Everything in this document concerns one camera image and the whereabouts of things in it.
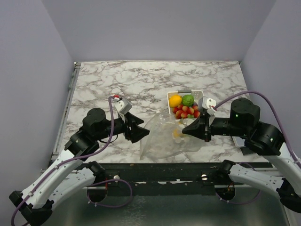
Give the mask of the aluminium rail frame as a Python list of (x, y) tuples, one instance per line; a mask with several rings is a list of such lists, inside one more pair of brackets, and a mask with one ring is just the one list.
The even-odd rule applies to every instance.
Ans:
[[(247, 89), (238, 61), (98, 61), (83, 62), (74, 72), (71, 96), (59, 129), (53, 157), (95, 107), (109, 111), (108, 96), (121, 95), (133, 105), (131, 113), (148, 122), (157, 112), (168, 112), (168, 92), (201, 90), (216, 101)], [(265, 162), (256, 154), (243, 155), (230, 137), (214, 136), (196, 152), (164, 159), (140, 157), (138, 143), (123, 136), (91, 157), (99, 163)]]

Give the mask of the yellow lemon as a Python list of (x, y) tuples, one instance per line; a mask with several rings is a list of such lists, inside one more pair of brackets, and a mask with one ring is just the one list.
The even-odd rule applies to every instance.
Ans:
[(182, 97), (179, 95), (174, 95), (169, 98), (169, 107), (175, 108), (182, 103)]

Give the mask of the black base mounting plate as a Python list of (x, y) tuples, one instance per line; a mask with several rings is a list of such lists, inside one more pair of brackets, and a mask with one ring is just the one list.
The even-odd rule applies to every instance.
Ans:
[(89, 186), (92, 200), (106, 196), (220, 195), (232, 200), (235, 184), (222, 163), (102, 163), (105, 175)]

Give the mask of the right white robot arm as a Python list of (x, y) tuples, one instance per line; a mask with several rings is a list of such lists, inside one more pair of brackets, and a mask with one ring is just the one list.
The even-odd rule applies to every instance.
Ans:
[(272, 163), (281, 177), (269, 176), (224, 160), (216, 172), (221, 184), (242, 183), (274, 195), (288, 209), (301, 211), (301, 162), (289, 150), (284, 134), (275, 126), (260, 121), (260, 108), (246, 98), (234, 100), (229, 118), (210, 120), (210, 108), (182, 132), (206, 142), (212, 136), (241, 137), (245, 147)]

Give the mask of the yellow bell pepper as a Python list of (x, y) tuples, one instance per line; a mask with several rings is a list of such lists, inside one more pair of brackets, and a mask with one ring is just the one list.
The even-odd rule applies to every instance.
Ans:
[(173, 139), (182, 139), (185, 137), (185, 134), (182, 133), (181, 129), (174, 129), (172, 132)]

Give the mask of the green lime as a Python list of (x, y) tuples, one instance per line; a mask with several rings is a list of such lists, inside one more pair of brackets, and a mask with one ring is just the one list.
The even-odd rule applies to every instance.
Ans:
[(191, 107), (194, 104), (194, 97), (193, 97), (193, 95), (184, 95), (182, 97), (182, 104), (184, 106)]

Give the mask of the red strawberry pile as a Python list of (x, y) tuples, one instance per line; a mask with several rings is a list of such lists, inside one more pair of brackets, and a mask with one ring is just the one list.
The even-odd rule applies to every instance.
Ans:
[(191, 107), (179, 105), (172, 109), (176, 119), (197, 118), (201, 115), (197, 105)]

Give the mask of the clear zip top bag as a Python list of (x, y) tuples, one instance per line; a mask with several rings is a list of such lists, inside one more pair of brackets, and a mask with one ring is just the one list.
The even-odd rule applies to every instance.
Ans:
[(193, 122), (193, 119), (176, 120), (168, 113), (157, 111), (144, 126), (150, 133), (140, 140), (140, 159), (155, 161), (183, 152), (199, 151), (206, 145), (205, 141), (186, 134), (182, 139), (172, 137), (174, 129), (182, 130)]

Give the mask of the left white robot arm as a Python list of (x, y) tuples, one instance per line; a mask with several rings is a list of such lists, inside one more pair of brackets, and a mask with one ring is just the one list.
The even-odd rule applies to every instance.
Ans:
[(123, 134), (132, 143), (149, 135), (149, 130), (140, 127), (143, 120), (126, 113), (124, 119), (106, 119), (101, 108), (91, 109), (83, 119), (79, 131), (71, 136), (65, 149), (49, 168), (29, 187), (13, 191), (9, 199), (31, 226), (45, 223), (56, 205), (85, 186), (98, 186), (106, 181), (105, 169), (96, 161), (88, 163), (82, 172), (68, 184), (66, 177), (97, 150), (99, 141)]

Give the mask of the white plastic basket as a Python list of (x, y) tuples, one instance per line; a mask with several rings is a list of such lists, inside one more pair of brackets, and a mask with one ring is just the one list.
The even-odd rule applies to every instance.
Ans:
[(201, 90), (180, 90), (167, 93), (169, 114), (176, 120), (196, 119), (202, 115), (198, 101), (203, 97)]

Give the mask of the black foam pad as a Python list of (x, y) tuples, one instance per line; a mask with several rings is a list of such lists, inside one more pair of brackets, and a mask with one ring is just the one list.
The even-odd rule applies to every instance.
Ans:
[(241, 152), (242, 152), (242, 154), (243, 154), (244, 156), (256, 154), (256, 152), (252, 151), (250, 148), (245, 147), (245, 146), (244, 146), (244, 147), (241, 147), (240, 150), (241, 150)]

